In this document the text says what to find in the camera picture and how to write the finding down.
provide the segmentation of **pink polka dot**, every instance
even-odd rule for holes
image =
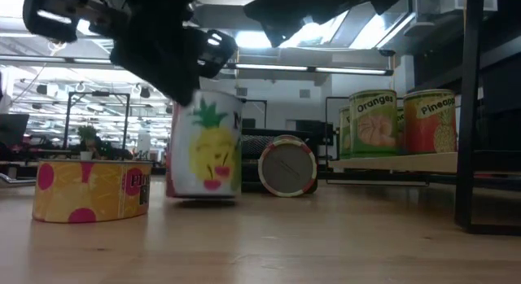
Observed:
[[[96,214],[89,208],[79,208],[74,210],[68,217],[69,223],[88,223],[96,222]]]
[[[52,182],[55,179],[55,171],[52,166],[45,163],[40,166],[40,170],[38,171],[38,187],[40,190],[46,190],[52,186]]]
[[[127,195],[139,194],[139,187],[141,186],[139,179],[141,178],[142,172],[139,168],[132,168],[127,171],[127,175],[125,175],[125,193]]]

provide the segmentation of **shelf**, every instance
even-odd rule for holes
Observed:
[[[329,165],[334,168],[455,173],[458,169],[458,153],[353,158],[331,161]]]

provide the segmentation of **wooden table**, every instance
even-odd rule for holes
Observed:
[[[244,194],[232,206],[164,199],[161,180],[152,182],[147,216],[83,225],[32,221],[34,189],[0,190],[1,283],[521,278],[521,238],[463,233],[452,220],[449,190],[321,186],[297,199]]]

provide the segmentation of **pineapple illustration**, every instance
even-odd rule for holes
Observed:
[[[216,104],[209,106],[202,98],[193,116],[199,117],[193,125],[202,127],[201,134],[192,138],[190,170],[203,181],[207,190],[218,190],[223,182],[234,177],[236,141],[231,132],[220,127],[227,113],[217,113]]]
[[[456,137],[454,129],[451,126],[451,117],[450,110],[445,110],[439,114],[440,124],[436,127],[436,131],[434,132],[434,148],[436,153],[456,150],[454,149]]]

